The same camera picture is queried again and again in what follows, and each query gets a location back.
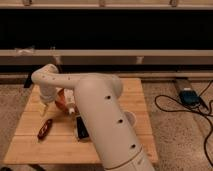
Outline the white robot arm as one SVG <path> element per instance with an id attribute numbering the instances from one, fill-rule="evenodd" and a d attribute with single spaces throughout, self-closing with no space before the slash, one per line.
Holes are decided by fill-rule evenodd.
<path id="1" fill-rule="evenodd" d="M 53 64 L 33 72 L 41 99 L 50 101 L 56 87 L 74 91 L 75 104 L 105 171 L 155 171 L 120 107 L 123 83 L 116 75 L 60 74 Z"/>

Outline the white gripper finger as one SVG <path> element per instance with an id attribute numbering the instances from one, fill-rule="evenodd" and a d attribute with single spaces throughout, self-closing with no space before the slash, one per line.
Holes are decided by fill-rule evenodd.
<path id="1" fill-rule="evenodd" d="M 74 108 L 69 108 L 68 112 L 69 112 L 69 115 L 72 115 L 75 113 L 75 110 Z"/>

